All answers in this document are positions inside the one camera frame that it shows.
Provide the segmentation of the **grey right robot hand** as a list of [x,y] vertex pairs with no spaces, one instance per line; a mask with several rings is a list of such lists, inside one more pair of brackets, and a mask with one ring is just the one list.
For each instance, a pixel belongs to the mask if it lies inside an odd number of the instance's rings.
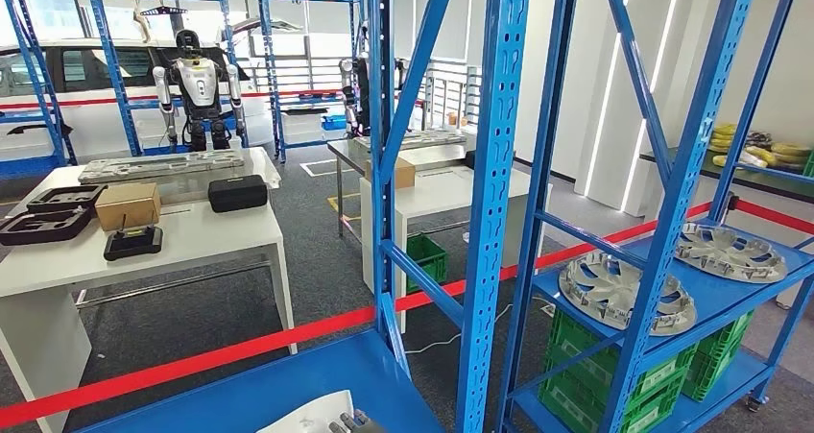
[[344,412],[337,421],[332,421],[328,425],[331,433],[385,433],[386,430],[378,422],[368,417],[361,410],[355,410],[353,414]]

